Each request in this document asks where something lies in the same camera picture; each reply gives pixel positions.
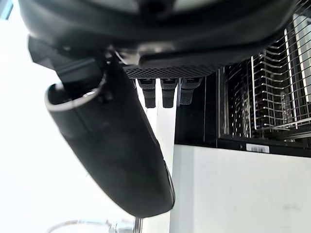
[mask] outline white wall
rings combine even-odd
[[[311,159],[175,145],[170,233],[310,233]]]

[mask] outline black appliance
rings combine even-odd
[[[204,78],[177,108],[175,142],[311,157],[310,9],[300,1],[275,43]]]

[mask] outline white surface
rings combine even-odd
[[[311,232],[311,159],[175,145],[170,233]]]
[[[167,164],[167,167],[172,174],[173,169],[173,148],[175,135],[175,118],[176,118],[176,102],[171,109],[164,109],[162,107],[162,93],[160,83],[156,83],[157,112],[155,118],[150,117],[147,112],[149,120],[152,120],[155,135],[160,143],[162,153]],[[143,220],[142,233],[169,233],[170,231],[170,212],[147,218]]]

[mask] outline vent grille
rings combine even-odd
[[[124,71],[130,79],[179,79],[200,78],[212,74],[224,65],[191,65],[165,68],[125,67]]]

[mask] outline black cover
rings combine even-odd
[[[35,38],[54,46],[149,52],[241,46],[262,41],[291,17],[295,0],[218,0],[160,22],[127,15],[88,0],[20,0],[21,14]]]
[[[175,199],[171,177],[132,81],[116,66],[104,81],[83,104],[64,104],[66,92],[53,85],[47,108],[79,160],[117,205],[141,218],[167,212]]]

